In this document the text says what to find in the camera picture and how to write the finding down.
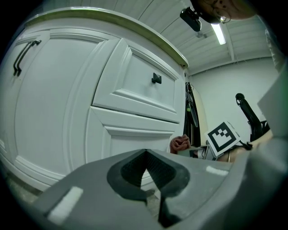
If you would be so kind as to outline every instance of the white ceiling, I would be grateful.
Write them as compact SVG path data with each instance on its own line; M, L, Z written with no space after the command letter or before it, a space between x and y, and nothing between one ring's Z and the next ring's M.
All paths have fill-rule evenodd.
M46 0L43 10L68 6L110 9L145 23L187 58L189 75L237 61L271 56L265 26L257 16L221 25L226 44L220 45L209 23L202 20L201 32L206 38L198 38L179 17L183 8L192 7L190 0Z

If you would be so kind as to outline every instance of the white wall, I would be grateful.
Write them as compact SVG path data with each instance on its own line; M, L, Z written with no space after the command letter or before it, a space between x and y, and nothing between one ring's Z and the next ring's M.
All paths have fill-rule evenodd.
M208 129L229 121L241 139L250 141L250 126L235 95L243 93L260 121L265 120L257 103L273 84L278 74L271 58L253 59L221 66L189 78L201 95Z

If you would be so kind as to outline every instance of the ceiling light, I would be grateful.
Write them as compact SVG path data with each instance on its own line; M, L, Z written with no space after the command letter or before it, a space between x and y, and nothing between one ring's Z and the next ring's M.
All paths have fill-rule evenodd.
M225 44L226 41L225 41L223 32L221 30L220 24L218 24L218 25L211 24L211 26L212 26L213 30L215 31L215 33L216 33L216 36L218 38L218 41L219 41L220 45Z

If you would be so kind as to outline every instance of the black knob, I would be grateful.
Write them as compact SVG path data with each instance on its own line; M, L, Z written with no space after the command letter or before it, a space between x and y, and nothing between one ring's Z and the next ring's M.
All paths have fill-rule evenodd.
M153 73L153 78L152 78L153 83L162 83L162 78L160 75Z

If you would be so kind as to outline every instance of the countertop edge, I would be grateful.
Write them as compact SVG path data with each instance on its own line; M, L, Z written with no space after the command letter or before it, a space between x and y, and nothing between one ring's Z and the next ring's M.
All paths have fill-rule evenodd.
M178 51L178 49L157 31L153 30L144 23L132 17L107 9L93 7L60 8L38 14L30 18L28 21L25 22L25 27L43 21L59 18L90 18L119 25L143 36L144 38L156 44L171 58L173 58L179 65L181 65L183 69L186 69L189 66L187 59Z

